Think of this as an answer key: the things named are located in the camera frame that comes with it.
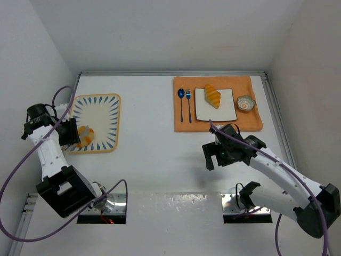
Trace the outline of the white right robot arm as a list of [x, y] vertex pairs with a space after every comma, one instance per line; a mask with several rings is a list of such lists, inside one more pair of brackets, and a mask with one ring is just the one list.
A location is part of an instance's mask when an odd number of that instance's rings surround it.
[[251, 181], [239, 193], [246, 209], [267, 207], [290, 219], [310, 236], [321, 238], [340, 216], [340, 193], [333, 184], [323, 186], [282, 161], [259, 138], [243, 138], [231, 124], [217, 128], [210, 126], [214, 142], [202, 146], [206, 168], [214, 169], [212, 156], [219, 166], [243, 162], [275, 182], [284, 193], [277, 194]]

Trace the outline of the long striped croissant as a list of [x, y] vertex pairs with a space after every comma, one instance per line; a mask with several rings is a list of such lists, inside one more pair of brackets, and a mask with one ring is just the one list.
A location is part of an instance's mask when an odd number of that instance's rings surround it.
[[210, 84], [205, 85], [205, 99], [215, 109], [219, 109], [221, 103], [221, 94]]

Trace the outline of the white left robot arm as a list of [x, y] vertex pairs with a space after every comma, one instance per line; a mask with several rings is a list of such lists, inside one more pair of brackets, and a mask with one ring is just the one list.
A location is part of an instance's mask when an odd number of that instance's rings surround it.
[[69, 165], [62, 152], [62, 146], [80, 141], [74, 118], [58, 118], [56, 109], [49, 112], [47, 104], [35, 104], [27, 109], [21, 138], [37, 146], [42, 181], [36, 189], [60, 217], [66, 218], [85, 205], [103, 207], [105, 189]]

